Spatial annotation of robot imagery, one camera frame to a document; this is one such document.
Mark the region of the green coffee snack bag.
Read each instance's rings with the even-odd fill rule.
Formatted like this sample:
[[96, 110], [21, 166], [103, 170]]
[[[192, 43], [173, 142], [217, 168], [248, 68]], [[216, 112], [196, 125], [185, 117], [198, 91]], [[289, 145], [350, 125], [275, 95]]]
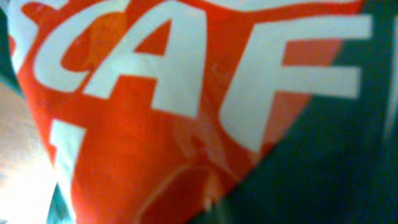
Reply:
[[396, 1], [2, 1], [45, 223], [396, 223]]

